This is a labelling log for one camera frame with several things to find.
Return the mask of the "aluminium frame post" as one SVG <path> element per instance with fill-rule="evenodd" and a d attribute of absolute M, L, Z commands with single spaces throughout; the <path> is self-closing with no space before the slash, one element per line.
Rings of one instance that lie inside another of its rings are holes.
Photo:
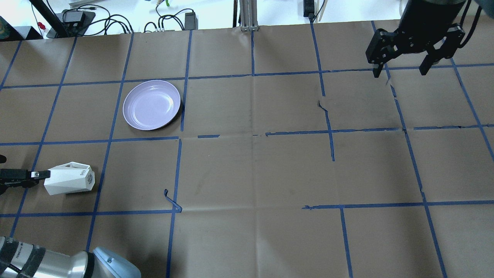
<path fill-rule="evenodd" d="M 240 30 L 242 32 L 257 31 L 258 25 L 258 12 L 257 12 L 257 0 L 238 0 L 240 8 Z"/>

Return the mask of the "white faceted cup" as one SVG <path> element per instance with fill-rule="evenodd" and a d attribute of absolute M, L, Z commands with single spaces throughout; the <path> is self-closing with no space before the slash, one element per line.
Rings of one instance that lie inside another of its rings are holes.
<path fill-rule="evenodd" d="M 95 173 L 90 165 L 69 162 L 48 169 L 51 173 L 44 180 L 44 188 L 51 196 L 91 191 L 95 185 Z"/>

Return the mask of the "lavender round plate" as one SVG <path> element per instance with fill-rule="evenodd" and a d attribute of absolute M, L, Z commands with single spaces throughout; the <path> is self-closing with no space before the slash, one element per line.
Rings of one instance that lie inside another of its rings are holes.
<path fill-rule="evenodd" d="M 175 118 L 181 104 L 182 97 L 170 82 L 144 81 L 125 97 L 122 116 L 132 128 L 141 131 L 157 130 Z"/>

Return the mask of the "brown paper table cover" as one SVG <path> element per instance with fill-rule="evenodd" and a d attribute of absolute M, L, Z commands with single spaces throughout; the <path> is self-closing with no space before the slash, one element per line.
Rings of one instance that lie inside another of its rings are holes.
<path fill-rule="evenodd" d="M 1 43 L 5 168 L 67 162 L 91 191 L 1 196 L 1 235 L 98 246 L 144 278 L 492 278 L 493 20 L 426 76 L 376 79 L 396 21 Z M 141 131 L 128 93 L 164 80 L 175 118 Z"/>

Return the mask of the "black power adapter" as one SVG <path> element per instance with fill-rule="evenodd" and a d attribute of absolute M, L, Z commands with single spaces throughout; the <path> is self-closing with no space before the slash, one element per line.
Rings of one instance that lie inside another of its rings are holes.
<path fill-rule="evenodd" d="M 195 12 L 185 13 L 184 16 L 184 30 L 198 30 L 199 21 Z"/>

